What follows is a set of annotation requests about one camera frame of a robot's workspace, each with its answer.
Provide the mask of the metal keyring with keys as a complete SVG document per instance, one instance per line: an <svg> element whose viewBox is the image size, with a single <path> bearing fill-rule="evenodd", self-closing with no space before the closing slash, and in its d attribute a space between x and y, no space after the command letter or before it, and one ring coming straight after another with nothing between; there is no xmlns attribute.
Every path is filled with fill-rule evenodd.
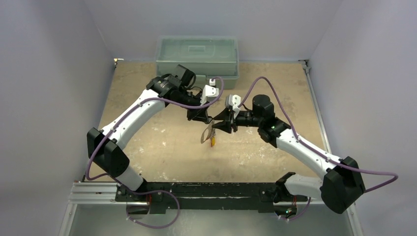
<svg viewBox="0 0 417 236"><path fill-rule="evenodd" d="M209 141L210 144L210 138L212 135L216 135L215 129L212 128L212 125L215 124L214 121L211 121L207 128L203 131L201 138L200 138L200 143L203 144L206 141Z"/></svg>

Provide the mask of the yellow key tag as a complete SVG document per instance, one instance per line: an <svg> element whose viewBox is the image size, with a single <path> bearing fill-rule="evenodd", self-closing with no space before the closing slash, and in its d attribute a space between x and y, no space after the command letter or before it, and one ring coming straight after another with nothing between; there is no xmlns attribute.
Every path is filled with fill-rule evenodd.
<svg viewBox="0 0 417 236"><path fill-rule="evenodd" d="M212 135L210 138L210 146L214 147L216 144L215 135Z"/></svg>

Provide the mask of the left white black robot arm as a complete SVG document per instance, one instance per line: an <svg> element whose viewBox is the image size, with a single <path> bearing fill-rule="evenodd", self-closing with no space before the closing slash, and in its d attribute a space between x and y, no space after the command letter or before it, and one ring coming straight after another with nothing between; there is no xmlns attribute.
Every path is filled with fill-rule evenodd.
<svg viewBox="0 0 417 236"><path fill-rule="evenodd" d="M186 108L188 120L209 123L207 108L218 97L219 89L211 81L193 94L191 88L195 80L195 73L179 64L174 73L151 79L139 98L117 119L100 130L92 128L87 133L89 162L86 179L94 179L89 170L95 163L106 175L127 187L127 194L134 201L144 199L146 180L133 170L123 150L139 129L169 104Z"/></svg>

